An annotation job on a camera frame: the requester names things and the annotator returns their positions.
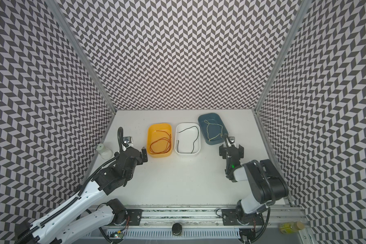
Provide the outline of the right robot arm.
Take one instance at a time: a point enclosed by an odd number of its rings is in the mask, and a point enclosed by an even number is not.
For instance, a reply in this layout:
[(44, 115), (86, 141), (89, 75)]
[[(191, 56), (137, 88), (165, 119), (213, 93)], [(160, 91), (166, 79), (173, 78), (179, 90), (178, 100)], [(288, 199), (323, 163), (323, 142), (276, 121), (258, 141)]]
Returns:
[(233, 183), (248, 184), (247, 197), (239, 200), (235, 208), (238, 222), (247, 225), (276, 201), (287, 197), (289, 188), (271, 160), (252, 160), (243, 164), (244, 147), (236, 147), (228, 134), (223, 137), (225, 144), (219, 147), (219, 155), (226, 160), (226, 178)]

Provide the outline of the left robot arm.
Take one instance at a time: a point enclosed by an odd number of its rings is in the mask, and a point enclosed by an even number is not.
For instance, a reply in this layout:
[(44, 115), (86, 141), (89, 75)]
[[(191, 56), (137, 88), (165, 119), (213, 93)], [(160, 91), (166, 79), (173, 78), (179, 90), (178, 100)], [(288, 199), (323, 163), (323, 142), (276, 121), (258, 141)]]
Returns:
[(17, 244), (71, 244), (109, 224), (129, 227), (130, 215), (118, 199), (109, 200), (100, 209), (81, 216), (92, 205), (126, 186), (135, 168), (148, 161), (146, 147), (135, 149), (130, 141), (124, 140), (123, 132), (122, 127), (117, 132), (119, 151), (95, 170), (74, 196), (40, 219), (15, 226)]

